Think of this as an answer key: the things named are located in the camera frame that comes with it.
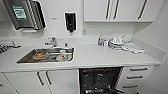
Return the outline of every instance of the drawer handle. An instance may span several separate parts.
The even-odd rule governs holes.
[[[138,87],[138,85],[134,85],[134,86],[123,86],[123,88],[135,88]]]
[[[0,87],[2,87],[3,86],[3,84],[0,84]]]
[[[140,76],[132,76],[132,77],[127,76],[127,79],[135,79],[135,78],[143,78],[143,76],[142,75],[140,75]]]
[[[148,70],[148,68],[144,68],[144,69],[130,69],[130,71],[144,71],[144,70]]]

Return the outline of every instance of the sink basin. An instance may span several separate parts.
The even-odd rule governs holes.
[[[57,58],[58,56],[60,56],[61,50],[66,51],[66,54],[68,56],[68,61],[71,61],[73,59],[74,48],[33,49],[16,63],[59,62]],[[45,59],[34,59],[33,56],[39,51],[48,53],[48,57]]]

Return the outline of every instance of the white wall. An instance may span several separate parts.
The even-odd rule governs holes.
[[[46,28],[37,33],[23,33],[15,30],[8,16],[5,21],[0,21],[0,38],[46,38],[55,36],[57,38],[76,38],[82,36],[83,29],[83,1],[82,0],[38,0],[41,3]],[[65,12],[75,12],[77,30],[70,36],[66,30]]]
[[[134,23],[85,23],[83,22],[83,0],[38,0],[41,3],[46,28],[36,33],[25,33],[23,30],[15,30],[8,14],[6,21],[0,21],[0,41],[13,40],[18,45],[44,45],[48,37],[54,36],[64,40],[68,38],[73,43],[96,44],[98,37],[111,38],[123,36],[124,40],[130,40],[134,31]],[[70,36],[65,27],[65,12],[76,12],[77,30]]]
[[[153,23],[137,23],[132,39],[166,52],[161,65],[155,66],[140,94],[167,94],[168,89],[168,0]]]

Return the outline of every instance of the upper cabinet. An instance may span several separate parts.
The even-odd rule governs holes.
[[[84,21],[154,21],[163,1],[164,0],[84,0]]]
[[[141,0],[134,21],[154,21],[162,7],[163,1],[164,0]]]
[[[111,0],[84,0],[85,21],[109,21]]]
[[[111,0],[110,21],[133,21],[140,0]]]

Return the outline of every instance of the white countertop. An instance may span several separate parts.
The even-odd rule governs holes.
[[[74,46],[74,56],[70,62],[16,63],[34,48],[44,47],[26,46],[12,48],[1,53],[0,72],[160,64],[159,61],[145,53],[133,54],[123,50],[100,47],[98,45]]]

